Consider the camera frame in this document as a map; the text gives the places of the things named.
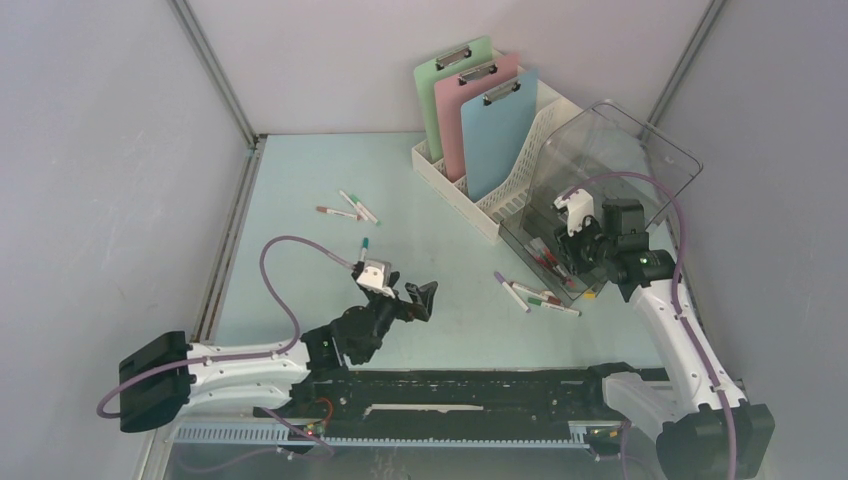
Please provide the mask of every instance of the table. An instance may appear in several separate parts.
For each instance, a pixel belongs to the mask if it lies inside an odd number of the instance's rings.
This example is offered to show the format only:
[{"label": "table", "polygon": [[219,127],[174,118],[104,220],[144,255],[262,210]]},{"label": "table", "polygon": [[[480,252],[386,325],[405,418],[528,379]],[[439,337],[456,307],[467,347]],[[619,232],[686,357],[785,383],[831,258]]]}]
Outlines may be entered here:
[{"label": "table", "polygon": [[[363,237],[369,257],[389,261],[404,282],[439,282],[429,323],[396,321],[367,369],[539,369],[623,361],[661,366],[650,337],[613,285],[574,304],[581,317],[534,308],[524,313],[496,282],[540,287],[523,262],[490,245],[412,171],[410,149],[421,133],[270,136],[241,231],[215,343],[238,345],[290,338],[293,328],[259,274],[268,240],[298,235],[355,261]],[[338,190],[359,196],[382,221],[315,211],[350,210]],[[673,251],[665,228],[652,248]],[[303,331],[325,325],[365,297],[348,272],[319,252],[283,242],[268,253],[271,282]]]}]

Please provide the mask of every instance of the blue clipboard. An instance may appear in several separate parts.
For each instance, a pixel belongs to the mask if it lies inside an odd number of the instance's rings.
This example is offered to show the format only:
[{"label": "blue clipboard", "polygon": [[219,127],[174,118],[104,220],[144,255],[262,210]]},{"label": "blue clipboard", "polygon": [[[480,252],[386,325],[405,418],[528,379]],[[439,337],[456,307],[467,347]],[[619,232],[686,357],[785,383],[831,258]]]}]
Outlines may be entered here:
[{"label": "blue clipboard", "polygon": [[480,201],[512,171],[536,117],[539,73],[530,70],[462,105],[468,198]]}]

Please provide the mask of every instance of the green clipboard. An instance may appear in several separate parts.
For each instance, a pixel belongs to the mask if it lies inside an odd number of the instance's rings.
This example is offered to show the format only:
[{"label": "green clipboard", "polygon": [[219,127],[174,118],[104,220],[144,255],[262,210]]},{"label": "green clipboard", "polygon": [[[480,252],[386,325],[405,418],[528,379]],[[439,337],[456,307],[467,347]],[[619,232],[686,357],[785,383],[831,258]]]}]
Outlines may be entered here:
[{"label": "green clipboard", "polygon": [[432,161],[440,160],[443,156],[434,85],[443,78],[491,60],[492,39],[485,36],[460,45],[415,67],[413,76],[415,77],[415,87],[418,90],[418,102],[421,104],[424,131],[427,132],[427,143],[430,147],[430,159]]}]

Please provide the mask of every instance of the robotic arm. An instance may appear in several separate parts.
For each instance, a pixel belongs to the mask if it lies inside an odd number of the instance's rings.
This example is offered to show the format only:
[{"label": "robotic arm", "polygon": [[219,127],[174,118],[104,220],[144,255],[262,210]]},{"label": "robotic arm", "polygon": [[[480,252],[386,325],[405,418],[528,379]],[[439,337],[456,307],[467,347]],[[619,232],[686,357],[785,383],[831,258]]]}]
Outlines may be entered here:
[{"label": "robotic arm", "polygon": [[152,430],[188,413],[280,408],[291,400],[293,385],[347,368],[345,358],[354,365],[371,360],[395,319],[430,319],[436,282],[422,287],[407,283],[411,302],[406,302],[393,288],[400,273],[392,272],[388,262],[359,262],[352,276],[368,304],[304,333],[282,353],[288,342],[219,347],[187,343],[185,333],[177,331],[127,357],[119,367],[122,383],[173,362],[185,365],[121,391],[121,431]]},{"label": "robotic arm", "polygon": [[727,428],[719,391],[727,397],[736,425],[737,473],[756,475],[774,419],[765,405],[750,405],[727,375],[695,319],[685,282],[677,288],[681,314],[671,300],[674,259],[650,250],[644,210],[636,200],[603,204],[602,220],[585,190],[554,201],[565,225],[555,232],[559,253],[573,275],[602,269],[617,284],[648,327],[673,386],[671,398],[659,394],[633,372],[603,379],[605,403],[642,430],[657,445],[669,478],[723,478],[726,475]]}]

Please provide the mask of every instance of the pink clipboard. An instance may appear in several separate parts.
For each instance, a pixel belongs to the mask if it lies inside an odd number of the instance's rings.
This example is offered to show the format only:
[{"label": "pink clipboard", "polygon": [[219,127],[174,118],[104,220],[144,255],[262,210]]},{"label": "pink clipboard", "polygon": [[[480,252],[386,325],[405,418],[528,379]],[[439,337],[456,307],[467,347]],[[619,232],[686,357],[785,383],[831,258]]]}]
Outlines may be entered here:
[{"label": "pink clipboard", "polygon": [[518,54],[510,53],[491,62],[460,72],[435,84],[436,113],[442,137],[448,180],[465,175],[462,144],[462,104],[518,75]]}]

